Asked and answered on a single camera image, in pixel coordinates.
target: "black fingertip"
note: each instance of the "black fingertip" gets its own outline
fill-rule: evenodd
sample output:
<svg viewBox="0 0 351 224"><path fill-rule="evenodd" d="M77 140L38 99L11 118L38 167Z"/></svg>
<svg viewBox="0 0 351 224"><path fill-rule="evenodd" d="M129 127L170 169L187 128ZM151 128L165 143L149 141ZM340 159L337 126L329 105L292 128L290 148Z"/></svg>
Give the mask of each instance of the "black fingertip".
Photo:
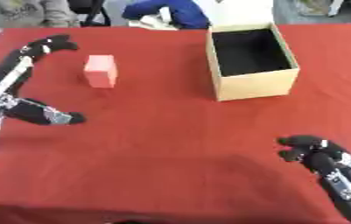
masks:
<svg viewBox="0 0 351 224"><path fill-rule="evenodd" d="M71 112L69 115L72 116L72 120L70 120L70 124L84 123L87 119L81 113Z"/></svg>
<svg viewBox="0 0 351 224"><path fill-rule="evenodd" d="M287 161L288 158L288 151L287 150L281 150L277 153L283 160L285 160L285 162L289 162Z"/></svg>
<svg viewBox="0 0 351 224"><path fill-rule="evenodd" d="M74 42L67 42L67 44L68 44L67 49L74 50L74 51L77 51L79 49L79 46Z"/></svg>
<svg viewBox="0 0 351 224"><path fill-rule="evenodd" d="M70 39L69 34L58 34L58 35L53 35L50 37L47 37L46 39L50 39L55 42L67 42Z"/></svg>
<svg viewBox="0 0 351 224"><path fill-rule="evenodd" d="M281 145L287 145L288 144L288 138L287 137L278 137L277 138L277 143Z"/></svg>

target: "cardboard box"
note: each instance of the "cardboard box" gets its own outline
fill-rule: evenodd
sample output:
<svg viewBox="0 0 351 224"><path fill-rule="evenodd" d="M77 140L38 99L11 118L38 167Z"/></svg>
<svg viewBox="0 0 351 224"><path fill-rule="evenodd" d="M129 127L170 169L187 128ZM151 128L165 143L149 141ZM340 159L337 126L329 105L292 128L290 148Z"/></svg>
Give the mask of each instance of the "cardboard box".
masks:
<svg viewBox="0 0 351 224"><path fill-rule="evenodd" d="M299 72L273 23L210 28L207 57L218 101L287 95Z"/></svg>

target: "robotic hand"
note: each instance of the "robotic hand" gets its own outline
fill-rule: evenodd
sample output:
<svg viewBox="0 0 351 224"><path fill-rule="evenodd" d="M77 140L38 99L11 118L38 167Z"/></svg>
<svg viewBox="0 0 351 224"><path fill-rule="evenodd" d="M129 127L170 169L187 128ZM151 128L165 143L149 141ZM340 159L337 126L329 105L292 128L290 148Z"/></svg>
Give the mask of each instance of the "robotic hand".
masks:
<svg viewBox="0 0 351 224"><path fill-rule="evenodd" d="M298 161L319 176L335 207L351 221L351 153L338 144L315 136L279 138L288 147L278 154L286 162Z"/></svg>
<svg viewBox="0 0 351 224"><path fill-rule="evenodd" d="M78 49L68 40L68 35L56 35L31 42L0 63L0 127L5 116L41 125L85 122L80 113L63 113L43 102L18 98L18 90L31 77L34 63L52 52Z"/></svg>

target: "red tablecloth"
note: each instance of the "red tablecloth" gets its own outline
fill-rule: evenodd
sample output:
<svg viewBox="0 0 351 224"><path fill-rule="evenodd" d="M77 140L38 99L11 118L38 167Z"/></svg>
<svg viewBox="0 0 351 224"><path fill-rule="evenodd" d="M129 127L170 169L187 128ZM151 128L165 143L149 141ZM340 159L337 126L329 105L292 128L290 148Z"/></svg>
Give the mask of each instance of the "red tablecloth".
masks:
<svg viewBox="0 0 351 224"><path fill-rule="evenodd" d="M291 94L228 102L214 101L204 31L4 32L0 59L31 40L72 35L81 49L40 61L21 95L88 122L6 121L0 223L346 223L312 174L279 159L275 138L314 134L351 150L351 24L280 29L302 68ZM89 54L115 55L115 89L88 86Z"/></svg>

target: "pink cube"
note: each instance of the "pink cube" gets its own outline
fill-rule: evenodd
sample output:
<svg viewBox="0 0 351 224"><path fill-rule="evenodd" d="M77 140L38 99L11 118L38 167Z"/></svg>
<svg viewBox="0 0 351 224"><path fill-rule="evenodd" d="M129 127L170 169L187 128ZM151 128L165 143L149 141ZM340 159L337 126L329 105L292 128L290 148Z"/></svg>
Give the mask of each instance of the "pink cube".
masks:
<svg viewBox="0 0 351 224"><path fill-rule="evenodd" d="M113 88L117 70L113 55L89 55L84 74L93 88Z"/></svg>

